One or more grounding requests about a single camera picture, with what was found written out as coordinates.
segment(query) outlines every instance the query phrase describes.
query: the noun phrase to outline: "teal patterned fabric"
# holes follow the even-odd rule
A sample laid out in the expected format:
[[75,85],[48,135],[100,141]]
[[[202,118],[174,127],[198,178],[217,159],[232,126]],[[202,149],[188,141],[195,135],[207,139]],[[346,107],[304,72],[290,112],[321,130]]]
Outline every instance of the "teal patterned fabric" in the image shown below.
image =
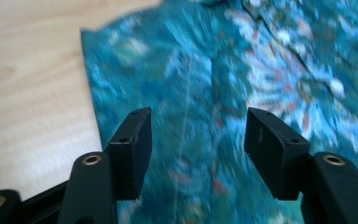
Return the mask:
[[243,152],[249,106],[358,167],[358,1],[166,0],[81,38],[103,147],[152,108],[152,159],[120,223],[302,223]]

